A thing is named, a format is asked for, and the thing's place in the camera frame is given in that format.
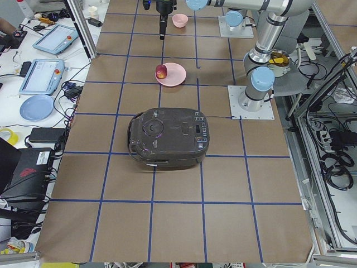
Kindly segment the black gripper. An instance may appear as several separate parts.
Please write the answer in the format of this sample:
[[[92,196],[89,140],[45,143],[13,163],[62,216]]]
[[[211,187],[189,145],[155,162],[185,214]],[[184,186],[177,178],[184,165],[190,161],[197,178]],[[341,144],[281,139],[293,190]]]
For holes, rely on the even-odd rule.
[[[177,0],[156,0],[156,11],[171,14],[177,9]],[[160,40],[165,39],[168,15],[160,15]]]

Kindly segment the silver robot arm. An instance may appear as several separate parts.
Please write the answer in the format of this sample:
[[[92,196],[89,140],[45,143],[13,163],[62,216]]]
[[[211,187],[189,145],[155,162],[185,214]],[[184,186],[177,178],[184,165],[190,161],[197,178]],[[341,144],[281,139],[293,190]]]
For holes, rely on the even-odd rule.
[[[273,71],[267,64],[277,40],[288,19],[308,11],[313,1],[186,1],[186,4],[194,11],[213,6],[267,12],[255,47],[244,58],[248,85],[238,97],[242,109],[248,112],[260,110],[275,80]]]
[[[229,8],[225,14],[225,22],[230,31],[234,31],[237,27],[254,26],[250,19],[247,18],[247,9]]]

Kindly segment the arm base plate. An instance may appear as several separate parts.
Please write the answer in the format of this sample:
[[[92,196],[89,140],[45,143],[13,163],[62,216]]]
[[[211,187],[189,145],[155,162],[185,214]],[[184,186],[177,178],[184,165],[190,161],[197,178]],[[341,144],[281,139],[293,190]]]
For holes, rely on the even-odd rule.
[[[252,39],[254,37],[252,24],[248,17],[245,17],[237,27],[230,27],[225,21],[225,16],[218,16],[218,22],[221,37],[239,39]]]
[[[228,86],[230,113],[233,119],[274,120],[269,94],[263,100],[251,100],[245,94],[246,86]]]

